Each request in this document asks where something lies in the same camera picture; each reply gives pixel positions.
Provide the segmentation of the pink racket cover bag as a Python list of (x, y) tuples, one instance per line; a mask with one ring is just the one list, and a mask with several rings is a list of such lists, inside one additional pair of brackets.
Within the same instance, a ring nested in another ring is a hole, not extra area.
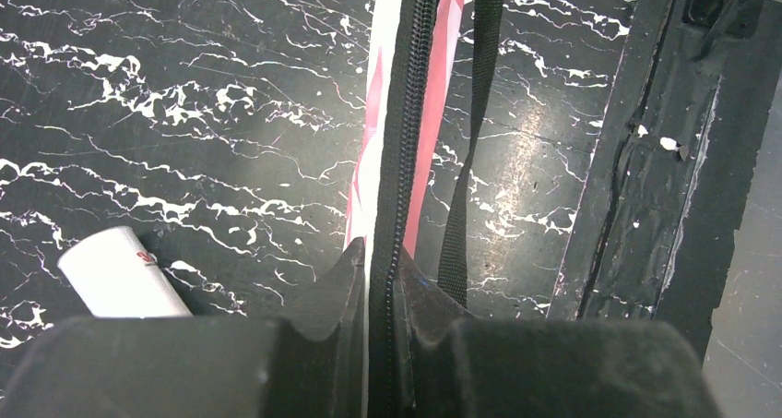
[(361, 415), (392, 404), (392, 286), (414, 248), (465, 0), (375, 0), (361, 154), (348, 240), (362, 239), (365, 331)]

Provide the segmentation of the white shuttlecock tube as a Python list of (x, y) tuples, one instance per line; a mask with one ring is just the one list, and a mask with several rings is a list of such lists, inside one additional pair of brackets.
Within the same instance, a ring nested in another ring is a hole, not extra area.
[(88, 236), (65, 251), (57, 267), (95, 317), (192, 315), (155, 258), (127, 226)]

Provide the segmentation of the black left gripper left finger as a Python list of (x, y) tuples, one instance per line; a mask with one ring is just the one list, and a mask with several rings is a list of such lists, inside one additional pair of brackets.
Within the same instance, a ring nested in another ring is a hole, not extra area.
[(362, 239), (274, 316), (74, 318), (39, 337), (5, 417), (358, 417)]

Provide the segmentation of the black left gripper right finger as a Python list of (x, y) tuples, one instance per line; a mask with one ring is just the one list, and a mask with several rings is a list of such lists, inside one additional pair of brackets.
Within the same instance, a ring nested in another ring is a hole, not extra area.
[(689, 342), (648, 320), (477, 318), (408, 254), (393, 284), (403, 417), (718, 417)]

